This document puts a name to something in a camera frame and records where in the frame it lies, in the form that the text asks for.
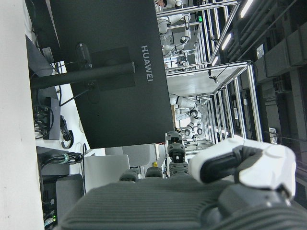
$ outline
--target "ceiling light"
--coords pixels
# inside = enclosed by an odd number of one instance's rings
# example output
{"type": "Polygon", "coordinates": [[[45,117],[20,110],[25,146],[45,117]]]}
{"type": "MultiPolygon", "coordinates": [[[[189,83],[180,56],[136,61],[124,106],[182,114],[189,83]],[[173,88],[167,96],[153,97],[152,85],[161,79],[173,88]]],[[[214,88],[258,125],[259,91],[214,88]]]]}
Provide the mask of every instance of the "ceiling light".
{"type": "Polygon", "coordinates": [[[214,65],[216,64],[217,59],[219,59],[218,56],[216,56],[216,57],[214,58],[214,60],[213,60],[213,62],[212,62],[212,66],[214,66],[214,65]]]}
{"type": "Polygon", "coordinates": [[[242,10],[241,13],[240,13],[241,18],[244,17],[244,15],[245,15],[246,12],[248,11],[248,9],[249,9],[249,7],[250,7],[250,5],[252,4],[253,1],[254,1],[254,0],[248,0],[248,1],[246,2],[245,6],[243,7],[243,10],[242,10]]]}
{"type": "Polygon", "coordinates": [[[226,45],[228,44],[228,42],[230,41],[231,39],[231,33],[227,36],[227,38],[225,39],[223,45],[222,45],[222,50],[225,49],[226,45]]]}

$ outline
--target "white desk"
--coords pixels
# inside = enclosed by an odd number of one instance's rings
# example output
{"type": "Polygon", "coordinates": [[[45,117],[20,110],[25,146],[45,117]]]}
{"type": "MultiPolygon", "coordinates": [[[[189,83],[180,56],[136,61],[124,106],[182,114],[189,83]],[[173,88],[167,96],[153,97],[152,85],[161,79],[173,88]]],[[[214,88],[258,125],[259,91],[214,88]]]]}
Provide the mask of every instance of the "white desk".
{"type": "Polygon", "coordinates": [[[44,229],[23,1],[0,4],[0,229],[44,229]]]}

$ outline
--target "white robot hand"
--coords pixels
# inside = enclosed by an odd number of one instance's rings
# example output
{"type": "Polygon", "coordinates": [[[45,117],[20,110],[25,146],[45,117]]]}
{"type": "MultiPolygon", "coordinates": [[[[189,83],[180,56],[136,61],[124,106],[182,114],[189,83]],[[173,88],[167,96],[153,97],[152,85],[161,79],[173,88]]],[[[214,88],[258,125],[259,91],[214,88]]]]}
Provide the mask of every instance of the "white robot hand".
{"type": "Polygon", "coordinates": [[[282,145],[236,136],[203,150],[190,160],[189,173],[209,183],[234,174],[235,181],[258,189],[283,189],[295,195],[295,155],[282,145]]]}

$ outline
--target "person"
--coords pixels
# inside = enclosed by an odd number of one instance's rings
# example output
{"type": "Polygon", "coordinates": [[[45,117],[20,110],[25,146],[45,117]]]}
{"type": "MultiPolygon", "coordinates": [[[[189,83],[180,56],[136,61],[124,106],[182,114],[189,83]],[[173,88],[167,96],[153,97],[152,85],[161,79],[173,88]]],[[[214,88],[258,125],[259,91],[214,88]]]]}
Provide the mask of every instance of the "person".
{"type": "Polygon", "coordinates": [[[155,1],[155,3],[158,6],[165,7],[167,5],[167,0],[157,0],[157,1],[155,1]]]}

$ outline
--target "monitor back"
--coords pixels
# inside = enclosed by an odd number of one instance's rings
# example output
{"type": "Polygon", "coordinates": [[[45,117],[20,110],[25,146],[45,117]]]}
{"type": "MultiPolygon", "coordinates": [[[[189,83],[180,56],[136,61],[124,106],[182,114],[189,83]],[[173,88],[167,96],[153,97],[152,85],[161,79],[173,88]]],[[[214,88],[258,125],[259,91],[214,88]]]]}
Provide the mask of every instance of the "monitor back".
{"type": "MultiPolygon", "coordinates": [[[[92,149],[158,143],[173,121],[152,0],[51,0],[63,59],[78,61],[86,44],[92,67],[133,61],[135,73],[94,81],[95,90],[75,99],[92,149]]],[[[80,66],[68,65],[68,71],[80,66]]],[[[74,95],[88,82],[72,84],[74,95]]]]}

